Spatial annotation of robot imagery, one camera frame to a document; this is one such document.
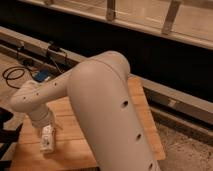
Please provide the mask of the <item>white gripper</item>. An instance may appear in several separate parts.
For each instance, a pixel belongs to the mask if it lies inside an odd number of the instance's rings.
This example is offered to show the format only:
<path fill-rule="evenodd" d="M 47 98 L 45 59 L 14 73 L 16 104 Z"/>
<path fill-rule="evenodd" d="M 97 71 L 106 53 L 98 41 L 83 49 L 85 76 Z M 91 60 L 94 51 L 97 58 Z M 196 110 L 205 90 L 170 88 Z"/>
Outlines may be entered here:
<path fill-rule="evenodd" d="M 50 135 L 52 139 L 55 139 L 57 134 L 57 126 L 51 125 L 54 123 L 54 115 L 51 109 L 46 105 L 41 105 L 37 109 L 28 113 L 31 124 L 35 128 L 42 129 L 50 125 Z M 47 131 L 42 129 L 41 131 L 41 146 L 46 146 L 49 144 Z"/>

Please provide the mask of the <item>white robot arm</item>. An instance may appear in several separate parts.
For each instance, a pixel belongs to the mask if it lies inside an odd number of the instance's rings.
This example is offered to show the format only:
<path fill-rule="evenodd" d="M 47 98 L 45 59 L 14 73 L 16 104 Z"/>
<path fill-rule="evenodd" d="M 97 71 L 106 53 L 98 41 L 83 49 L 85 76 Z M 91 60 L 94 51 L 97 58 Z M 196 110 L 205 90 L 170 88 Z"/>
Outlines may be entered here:
<path fill-rule="evenodd" d="M 128 60 L 106 51 L 46 83 L 25 82 L 10 105 L 44 127 L 53 120 L 47 103 L 67 96 L 101 171 L 161 171 L 131 99 L 129 75 Z"/>

